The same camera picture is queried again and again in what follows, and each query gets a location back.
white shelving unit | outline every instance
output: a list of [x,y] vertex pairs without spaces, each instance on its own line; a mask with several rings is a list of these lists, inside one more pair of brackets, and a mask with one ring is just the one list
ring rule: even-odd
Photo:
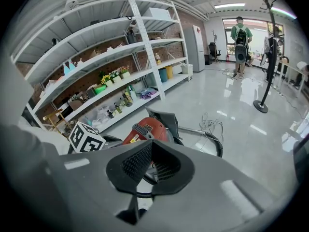
[[[150,7],[160,9],[172,8],[177,20],[141,16],[141,14]],[[129,17],[113,18],[115,17],[115,11],[117,16],[121,16],[125,11],[125,15],[129,15]],[[179,24],[181,38],[149,40],[148,32],[162,31],[175,23]],[[100,131],[103,131],[155,97],[160,96],[161,99],[165,99],[164,91],[188,77],[186,74],[177,74],[167,82],[161,82],[158,72],[159,69],[178,62],[185,62],[185,65],[187,65],[188,57],[183,30],[174,4],[156,0],[98,0],[76,7],[56,16],[52,21],[29,37],[26,43],[19,47],[18,51],[14,53],[12,59],[14,62],[23,61],[34,63],[34,66],[26,75],[26,79],[32,85],[42,83],[47,80],[55,70],[62,68],[63,63],[67,62],[72,57],[104,41],[123,37],[124,31],[132,25],[135,25],[134,30],[140,33],[142,41],[101,53],[59,79],[46,91],[33,109],[31,109],[29,105],[27,106],[36,121],[40,121],[36,116],[36,112],[52,102],[74,82],[107,63],[129,56],[133,53],[146,51],[150,68],[146,70],[138,68],[138,71],[132,73],[130,77],[122,79],[111,87],[107,87],[104,91],[86,101],[65,119],[67,121],[72,120],[84,109],[111,92],[152,73],[158,92],[152,95],[150,99],[138,100],[134,102],[131,107],[124,108],[121,114],[102,126]],[[55,46],[52,46],[51,41],[53,38],[58,38],[61,41]],[[157,65],[152,49],[179,42],[183,44],[184,57],[170,59]]]

wooden stool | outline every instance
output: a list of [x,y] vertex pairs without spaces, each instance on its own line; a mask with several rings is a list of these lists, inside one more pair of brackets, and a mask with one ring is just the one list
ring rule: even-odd
[[[51,114],[49,114],[49,115],[46,115],[46,116],[44,116],[43,117],[43,120],[45,121],[45,120],[47,120],[47,119],[49,119],[49,121],[52,123],[52,125],[54,126],[54,128],[57,130],[57,132],[59,132],[60,134],[61,134],[61,132],[59,131],[59,129],[57,128],[57,126],[62,122],[62,121],[64,121],[66,124],[67,124],[67,126],[72,130],[72,127],[68,124],[68,122],[64,119],[64,117],[63,117],[63,115],[62,115],[62,109],[59,109],[59,110],[57,110],[57,111],[54,111],[54,112],[52,112]],[[59,120],[57,123],[54,123],[52,120],[51,120],[51,117],[52,116],[54,116],[54,115],[56,115],[57,113],[59,113],[60,114],[60,116],[61,116],[61,120]]]

brick wall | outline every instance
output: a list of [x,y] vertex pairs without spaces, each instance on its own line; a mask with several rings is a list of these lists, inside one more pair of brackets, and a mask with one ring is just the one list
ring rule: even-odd
[[[203,38],[203,44],[204,44],[204,51],[205,54],[208,54],[208,43],[207,43],[207,39],[206,39],[206,33],[205,33],[205,28],[204,28],[204,23],[202,21],[199,21],[197,19],[195,19],[194,17],[192,17],[191,15],[188,15],[186,13],[180,12],[178,11],[178,15],[182,24],[183,29],[191,27],[192,25],[196,25],[198,27],[201,28],[201,32],[202,32],[202,38]],[[164,38],[163,33],[159,32],[159,33],[149,33],[148,34],[149,39],[155,39],[156,37],[161,37],[162,39]],[[173,26],[171,26],[166,34],[166,38],[180,38],[180,27],[179,25],[176,23]],[[137,41],[141,41],[141,36],[137,35]],[[92,47],[91,49],[88,49],[84,52],[82,52],[80,55],[72,58],[73,62],[78,62],[80,60],[80,58],[82,58],[82,61],[85,62],[89,59],[92,51],[94,49],[96,49],[97,51],[101,51],[106,52],[108,47],[112,47],[112,48],[116,48],[119,44],[122,45],[126,45],[126,40],[125,38],[118,38],[112,41],[108,41],[108,42],[104,42],[100,45],[97,45],[95,47]],[[171,44],[168,46],[168,51],[166,47],[160,47],[160,48],[156,48],[153,49],[154,54],[158,53],[160,55],[160,59],[161,61],[165,61],[165,60],[169,60],[169,56],[168,56],[168,51],[169,53],[171,53],[175,58],[182,58],[183,57],[183,46],[182,43],[175,43],[175,44]],[[140,64],[142,67],[146,66],[147,63],[147,54],[146,51],[143,52],[139,52],[137,53]],[[23,76],[26,76],[26,74],[28,73],[28,71],[31,69],[31,67],[33,66],[32,64],[23,64],[23,63],[18,63],[16,64],[17,68],[20,70],[20,72],[23,74]],[[77,80],[75,83],[73,83],[70,87],[68,87],[65,91],[63,91],[55,100],[54,100],[54,104],[56,106],[58,106],[59,104],[61,104],[61,101],[66,98],[66,97],[70,97],[72,96],[74,93],[76,92],[81,92],[81,91],[86,91],[88,89],[89,86],[96,84],[96,83],[100,83],[98,74],[100,71],[104,71],[106,74],[108,74],[109,72],[117,69],[120,66],[123,65],[128,65],[130,67],[130,72],[133,73],[135,71],[137,71],[137,68],[135,66],[134,60],[132,58],[132,56],[127,56],[124,57],[122,59],[116,60],[114,62],[108,63],[96,70],[94,70],[93,72],[89,73],[88,75],[84,76],[83,78]],[[58,70],[56,70],[50,77],[49,80],[58,80],[61,76],[63,76],[63,67],[60,67]],[[115,93],[119,92],[120,90],[122,90],[123,88],[120,88],[118,90],[115,90],[114,92],[112,92],[111,94],[109,94],[108,96],[103,97],[102,99],[98,100],[97,102],[95,102],[94,104],[92,104],[91,106],[89,106],[87,109],[85,109],[82,113],[80,113],[78,115],[78,117],[82,116],[83,114],[87,113],[88,111],[90,111],[91,109],[93,109],[95,106],[99,105],[100,103],[104,102],[104,100],[108,99],[109,97],[113,96]],[[42,88],[40,85],[35,85],[34,86],[34,93],[32,95],[32,99],[34,100],[35,103],[37,103],[40,98],[40,93],[42,91]],[[43,122],[42,118],[43,116],[50,114],[53,112],[53,108],[52,106],[46,105],[45,107],[43,107],[42,109],[40,109],[37,112],[37,116],[38,118]]]

green bowl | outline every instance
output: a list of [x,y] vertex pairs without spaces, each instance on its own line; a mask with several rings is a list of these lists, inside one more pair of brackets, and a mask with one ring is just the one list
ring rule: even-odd
[[102,92],[105,89],[106,89],[106,85],[103,85],[102,87],[95,88],[95,92],[96,92],[96,94],[99,94],[100,92]]

yellow bucket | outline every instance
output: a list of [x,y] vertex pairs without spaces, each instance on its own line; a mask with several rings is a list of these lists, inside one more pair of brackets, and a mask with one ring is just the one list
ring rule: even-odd
[[171,65],[168,65],[166,67],[166,72],[168,74],[168,79],[172,79],[173,78],[173,68]]

